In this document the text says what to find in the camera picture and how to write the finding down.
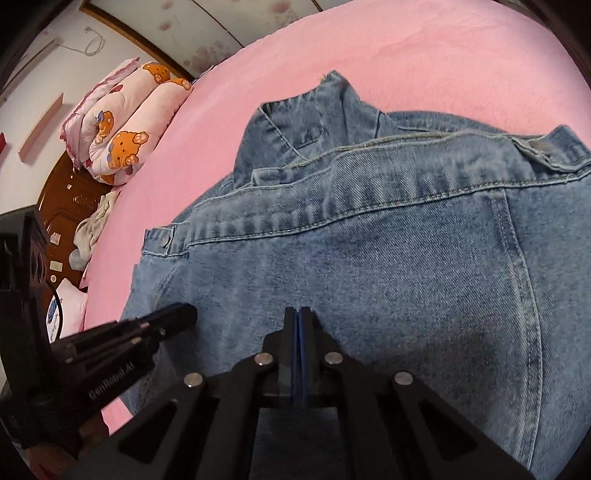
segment jacket seam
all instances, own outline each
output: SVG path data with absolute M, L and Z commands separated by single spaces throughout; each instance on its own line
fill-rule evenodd
M 424 197 L 419 197 L 416 199 L 411 200 L 397 200 L 395 202 L 386 202 L 386 203 L 378 203 L 375 205 L 364 206 L 357 209 L 352 209 L 347 212 L 340 213 L 335 215 L 331 218 L 321 220 L 320 222 L 311 223 L 309 225 L 300 226 L 297 228 L 292 229 L 285 229 L 279 231 L 271 231 L 271 232 L 263 232 L 263 233 L 250 233 L 247 235 L 234 235 L 234 236 L 223 236 L 223 237 L 212 237 L 212 238 L 204 238 L 196 241 L 189 242 L 185 248 L 188 248 L 192 245 L 198 244 L 206 244 L 206 243 L 214 243 L 214 242 L 223 242 L 223 241 L 237 241 L 237 240 L 248 240 L 248 239 L 257 239 L 257 238 L 268 238 L 271 236 L 286 236 L 286 235 L 294 235 L 296 233 L 305 232 L 309 230 L 313 230 L 324 225 L 329 225 L 330 223 L 337 222 L 342 219 L 350 218 L 352 216 L 360 215 L 363 213 L 369 212 L 376 212 L 379 210 L 388 210 L 398 207 L 407 207 L 407 206 L 414 206 L 414 205 L 423 205 L 425 203 L 435 202 L 438 200 L 444 200 L 454 197 L 459 197 L 467 194 L 472 194 L 476 192 L 482 192 L 485 190 L 490 189 L 497 189 L 497 188 L 521 188 L 521 187 L 538 187 L 538 186 L 547 186 L 547 185 L 554 185 L 554 184 L 563 184 L 569 181 L 579 180 L 591 173 L 591 166 L 586 167 L 582 171 L 578 172 L 577 174 L 569 173 L 566 175 L 558 176 L 553 179 L 549 180 L 536 180 L 536 181 L 519 181 L 519 182 L 504 182 L 504 181 L 495 181 L 490 183 L 484 183 L 478 186 L 473 186 L 465 189 L 453 190 L 451 192 L 445 193 L 438 193 L 434 195 L 428 195 Z

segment bed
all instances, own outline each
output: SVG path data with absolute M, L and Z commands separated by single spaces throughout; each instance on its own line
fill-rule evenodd
M 543 6 L 539 16 L 557 21 L 533 3 Z M 86 329 L 118 319 L 144 231 L 170 223 L 232 171 L 260 104 L 314 88 L 331 70 L 383 111 L 455 113 L 521 135 L 567 124 L 591 144 L 591 63 L 559 23 L 566 49 L 536 21 L 490 0 L 356 0 L 258 40 L 194 84 L 149 161 L 122 188 L 86 278 L 68 267 L 50 275 L 87 288 Z M 39 204 L 49 233 L 64 238 L 51 246 L 51 260 L 67 265 L 72 227 L 108 190 L 72 173 L 67 156 L 58 161 Z M 130 418 L 120 401 L 103 416 L 111 431 Z

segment black cable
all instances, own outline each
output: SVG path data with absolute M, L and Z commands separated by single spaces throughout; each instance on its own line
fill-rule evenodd
M 53 285 L 51 285 L 51 283 L 49 283 L 49 282 L 47 282 L 47 284 L 49 285 L 49 288 L 51 288 L 51 291 L 53 292 L 53 297 L 55 298 L 55 300 L 57 302 L 57 310 L 60 314 L 60 326 L 57 328 L 57 336 L 56 336 L 56 340 L 58 340 L 61 335 L 61 328 L 64 325 L 64 311 L 61 309 L 60 296 L 57 294 L 56 288 Z

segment white cloth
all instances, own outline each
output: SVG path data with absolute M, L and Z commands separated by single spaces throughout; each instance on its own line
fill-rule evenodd
M 113 205 L 119 196 L 119 190 L 107 193 L 100 198 L 99 207 L 90 218 L 82 220 L 74 234 L 74 245 L 78 247 L 70 255 L 70 266 L 74 270 L 83 271 L 92 257 L 92 252 L 99 240 L 100 234 L 111 215 Z

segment metal screw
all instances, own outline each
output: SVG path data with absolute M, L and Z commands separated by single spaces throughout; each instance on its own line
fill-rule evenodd
M 324 356 L 324 360 L 326 360 L 326 363 L 329 365 L 339 365 L 343 363 L 343 355 L 338 352 L 328 352 Z
M 189 388 L 198 387 L 203 383 L 203 377 L 197 373 L 188 374 L 185 375 L 184 382 Z
M 255 363 L 260 367 L 273 363 L 273 356 L 270 353 L 261 352 L 255 355 Z
M 398 385 L 410 385 L 413 383 L 413 376 L 408 372 L 398 372 L 394 375 L 394 381 Z

